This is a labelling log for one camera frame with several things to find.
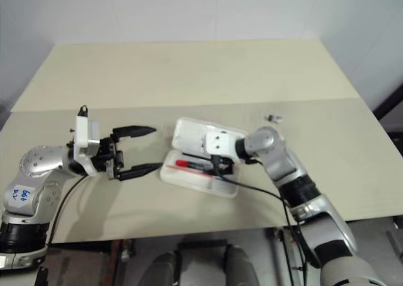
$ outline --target small metal part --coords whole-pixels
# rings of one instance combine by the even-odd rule
[[[106,174],[108,175],[108,179],[109,180],[115,179],[114,172],[113,172],[113,166],[114,166],[113,159],[107,160],[105,166],[106,166]]]
[[[282,123],[283,121],[283,117],[277,115],[268,115],[264,119],[273,123]]]

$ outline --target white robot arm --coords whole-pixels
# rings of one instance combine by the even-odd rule
[[[309,262],[321,268],[322,286],[385,286],[372,267],[357,254],[354,236],[330,200],[317,189],[307,170],[273,127],[262,127],[245,138],[208,132],[204,146],[212,162],[258,157],[300,223],[302,247]]]
[[[0,270],[37,267],[44,261],[47,231],[69,178],[105,171],[109,179],[122,181],[158,169],[161,163],[141,164],[123,171],[123,152],[116,145],[121,137],[139,137],[155,131],[152,127],[133,125],[113,129],[109,137],[99,139],[97,123],[88,120],[88,109],[82,106],[72,142],[28,151],[3,196]]]

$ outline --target red marker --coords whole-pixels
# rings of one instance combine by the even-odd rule
[[[185,160],[180,160],[180,159],[176,160],[176,165],[181,166],[183,168],[198,169],[200,171],[208,171],[209,169],[212,169],[212,165],[185,161]]]

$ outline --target wire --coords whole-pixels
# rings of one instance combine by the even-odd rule
[[[238,185],[240,187],[248,188],[250,190],[257,190],[257,191],[262,192],[262,193],[267,193],[268,195],[271,195],[272,197],[275,197],[276,199],[281,201],[281,203],[283,204],[284,214],[285,214],[285,218],[287,220],[288,229],[290,230],[292,238],[294,238],[294,241],[297,244],[298,253],[300,255],[300,259],[301,259],[301,262],[302,262],[302,276],[303,276],[303,280],[304,280],[304,286],[307,286],[307,275],[308,275],[307,260],[306,260],[306,258],[304,258],[304,255],[302,253],[301,243],[298,240],[298,237],[295,234],[295,231],[293,230],[293,228],[291,226],[290,217],[288,216],[288,212],[287,212],[287,205],[286,205],[285,200],[283,199],[283,197],[278,196],[275,193],[269,192],[268,190],[262,190],[261,188],[258,188],[258,187],[254,187],[254,186],[251,186],[251,185],[243,184],[243,183],[236,182],[236,181],[233,181],[231,179],[228,179],[228,178],[226,178],[225,176],[223,176],[221,174],[221,172],[219,170],[219,166],[216,163],[213,162],[213,165],[214,165],[214,171],[215,171],[216,175],[219,176],[224,181],[232,183],[232,184],[235,184],[235,185]],[[287,267],[291,268],[290,260],[288,259],[288,256],[286,256],[286,261],[287,261]],[[291,272],[289,272],[289,274],[290,274],[291,285],[294,285],[294,281],[293,281],[293,277],[292,277]]]
[[[248,188],[248,189],[250,189],[250,190],[257,190],[257,191],[262,192],[262,193],[267,193],[268,195],[271,195],[272,197],[275,197],[276,199],[280,200],[281,202],[283,201],[283,199],[282,199],[280,196],[276,195],[275,193],[269,192],[268,190],[262,190],[261,188],[258,188],[258,187],[246,185],[246,184],[239,183],[239,182],[233,181],[233,180],[231,180],[231,179],[228,179],[228,178],[224,177],[224,176],[220,173],[220,171],[217,170],[217,169],[215,169],[215,173],[216,173],[217,176],[219,176],[221,179],[223,179],[223,180],[226,181],[226,182],[229,182],[229,183],[238,185],[238,186],[240,186],[240,187]]]
[[[63,200],[60,203],[59,209],[56,212],[56,216],[55,216],[55,220],[53,221],[52,224],[52,228],[50,230],[50,236],[49,236],[49,241],[48,241],[48,247],[52,244],[53,238],[55,236],[55,232],[56,232],[56,227],[57,227],[57,223],[59,220],[59,216],[60,213],[62,211],[63,205],[65,204],[67,198],[69,197],[69,195],[72,193],[72,191],[77,187],[78,184],[81,183],[82,180],[84,180],[87,177],[87,175],[83,176],[82,178],[80,178],[80,180],[78,180],[77,182],[75,182],[75,184],[69,189],[69,191],[66,193],[66,195],[64,196]]]

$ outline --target beige tabletop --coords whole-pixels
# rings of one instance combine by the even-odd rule
[[[182,116],[252,132],[281,115],[288,146],[346,220],[403,214],[402,158],[317,40],[58,46],[1,133],[2,189],[31,147],[71,139],[84,103],[102,137],[124,125],[158,130],[122,141],[127,165],[162,161]],[[260,166],[243,166],[241,180],[275,191]],[[279,202],[251,190],[228,199],[163,183],[157,171],[124,182],[99,174],[69,199],[55,242],[284,224]]]

